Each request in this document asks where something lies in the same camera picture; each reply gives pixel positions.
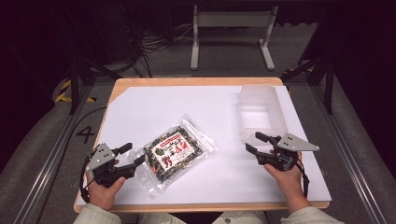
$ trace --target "gray floor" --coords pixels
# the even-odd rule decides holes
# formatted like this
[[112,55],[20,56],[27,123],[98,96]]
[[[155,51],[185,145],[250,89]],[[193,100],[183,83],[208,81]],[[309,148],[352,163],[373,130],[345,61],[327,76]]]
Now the gray floor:
[[[265,67],[257,44],[260,35],[257,29],[247,29],[242,34],[224,30],[202,32],[197,71],[190,70],[189,39],[164,51],[150,53],[148,63],[155,77],[280,77],[284,70],[297,66],[315,28],[315,24],[274,28],[269,50],[276,66],[275,71],[268,71]],[[121,64],[112,64],[109,68],[118,66]],[[139,67],[147,74],[147,70],[141,65]],[[136,77],[133,70],[122,75]],[[305,78],[306,75],[302,74],[285,84],[291,89],[291,99],[308,140],[321,148],[315,155],[332,195],[332,202],[324,211],[345,223],[396,223],[396,215],[393,213],[396,181],[376,153],[343,89],[335,80],[333,116],[329,116],[323,109],[320,97],[323,84],[309,87]],[[54,97],[62,85],[60,83],[59,88],[54,90]],[[108,78],[98,78],[90,89],[90,96],[96,97],[97,101],[83,104],[74,116],[75,123],[84,115],[106,105],[113,85],[114,82]],[[29,192],[40,176],[49,154],[53,152],[54,146],[59,145],[64,125],[71,119],[68,115],[70,106],[69,103],[56,103],[26,135],[0,174],[1,223],[12,223],[23,207],[31,208],[26,223],[36,223],[38,218],[39,223],[72,223],[78,215],[73,210],[78,192],[76,185],[83,159],[92,149],[95,136],[84,144],[84,137],[76,133],[87,126],[91,126],[92,132],[97,133],[104,110],[93,112],[77,126],[64,153],[59,174],[43,178],[42,182],[47,183],[47,186],[42,194],[35,196],[34,204],[23,206],[26,198],[31,196]],[[52,191],[48,194],[51,183]],[[43,206],[46,195],[49,195],[48,201]],[[266,215],[270,223],[279,223],[280,218],[288,213],[269,211]],[[121,214],[121,217],[123,223],[134,223],[136,215]]]

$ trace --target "white paper sheet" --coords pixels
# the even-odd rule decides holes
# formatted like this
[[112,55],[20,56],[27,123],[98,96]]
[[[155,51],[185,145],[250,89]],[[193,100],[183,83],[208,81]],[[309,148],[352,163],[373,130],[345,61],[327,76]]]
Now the white paper sheet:
[[[275,180],[242,141],[237,94],[241,86],[132,87],[109,105],[99,143],[110,148],[132,142],[142,147],[173,126],[184,114],[211,136],[219,151],[199,162],[153,199],[138,178],[126,180],[115,204],[284,202]],[[276,87],[289,133],[306,139],[289,93]],[[120,165],[126,160],[119,155]],[[312,152],[303,153],[309,177],[308,200],[331,196]],[[85,204],[78,199],[77,205]]]

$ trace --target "person's right hand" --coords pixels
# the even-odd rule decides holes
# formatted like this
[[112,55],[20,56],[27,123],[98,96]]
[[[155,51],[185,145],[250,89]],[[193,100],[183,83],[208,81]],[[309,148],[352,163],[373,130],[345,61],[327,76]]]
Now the person's right hand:
[[284,172],[278,171],[270,164],[265,164],[264,168],[276,180],[277,186],[285,196],[290,213],[311,206],[303,194],[301,187],[302,174],[297,166]]

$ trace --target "person's left hand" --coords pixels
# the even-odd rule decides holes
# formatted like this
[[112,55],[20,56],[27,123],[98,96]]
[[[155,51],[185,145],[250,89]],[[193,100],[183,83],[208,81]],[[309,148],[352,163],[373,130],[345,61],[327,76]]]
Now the person's left hand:
[[104,210],[109,210],[114,204],[116,193],[119,192],[125,182],[125,177],[120,177],[110,188],[106,188],[105,186],[96,183],[96,181],[92,181],[88,173],[86,176],[88,183],[91,183],[88,186],[90,203]]

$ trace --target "human hand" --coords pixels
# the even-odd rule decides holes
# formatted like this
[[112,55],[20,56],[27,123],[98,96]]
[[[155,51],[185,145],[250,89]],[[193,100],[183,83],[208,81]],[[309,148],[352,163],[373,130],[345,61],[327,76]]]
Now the human hand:
[[278,171],[270,164],[264,164],[264,168],[276,180],[277,186],[285,196],[290,213],[311,206],[303,194],[301,187],[302,174],[297,166],[284,172]]
[[91,183],[88,186],[90,203],[104,210],[109,210],[114,204],[116,193],[119,192],[125,182],[125,177],[120,177],[110,188],[106,188],[96,183],[96,181],[92,181],[88,173],[86,173],[86,176],[87,183]]

